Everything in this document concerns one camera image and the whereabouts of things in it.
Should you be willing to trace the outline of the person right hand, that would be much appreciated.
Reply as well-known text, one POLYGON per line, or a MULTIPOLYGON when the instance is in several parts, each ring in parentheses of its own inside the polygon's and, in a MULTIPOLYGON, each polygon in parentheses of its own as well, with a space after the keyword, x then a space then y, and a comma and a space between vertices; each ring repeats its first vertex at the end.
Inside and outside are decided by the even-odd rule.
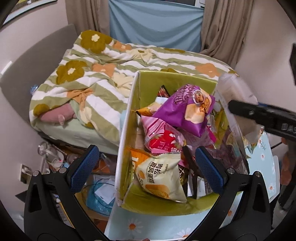
POLYGON ((280 171, 280 183, 281 185, 287 186, 292 179, 292 173, 295 168, 295 142, 285 138, 281 138, 281 142, 284 145, 287 145, 288 151, 283 156, 280 171))

